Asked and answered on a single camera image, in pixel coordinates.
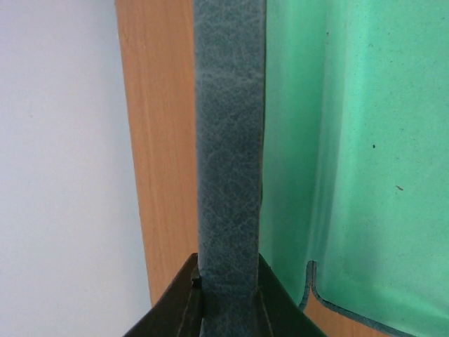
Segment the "blue grey glasses case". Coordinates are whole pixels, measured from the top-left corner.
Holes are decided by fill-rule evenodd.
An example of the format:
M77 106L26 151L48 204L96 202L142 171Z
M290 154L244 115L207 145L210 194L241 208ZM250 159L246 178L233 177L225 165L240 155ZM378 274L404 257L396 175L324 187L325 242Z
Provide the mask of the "blue grey glasses case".
M202 336L257 336L259 255L393 336L448 335L448 2L195 1Z

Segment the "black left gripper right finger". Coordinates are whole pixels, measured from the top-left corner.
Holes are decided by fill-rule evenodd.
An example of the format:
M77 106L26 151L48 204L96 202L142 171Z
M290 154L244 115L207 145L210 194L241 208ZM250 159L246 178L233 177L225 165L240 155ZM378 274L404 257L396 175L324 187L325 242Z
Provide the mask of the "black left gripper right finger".
M325 336L296 306L261 254L257 286L258 336Z

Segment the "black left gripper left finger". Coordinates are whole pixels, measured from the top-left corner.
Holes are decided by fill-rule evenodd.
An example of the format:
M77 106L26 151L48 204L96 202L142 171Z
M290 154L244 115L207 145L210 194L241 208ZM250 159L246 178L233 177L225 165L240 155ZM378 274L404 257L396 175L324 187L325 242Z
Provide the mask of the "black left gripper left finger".
M203 294L197 261L195 253L188 257L156 305L125 337L200 335Z

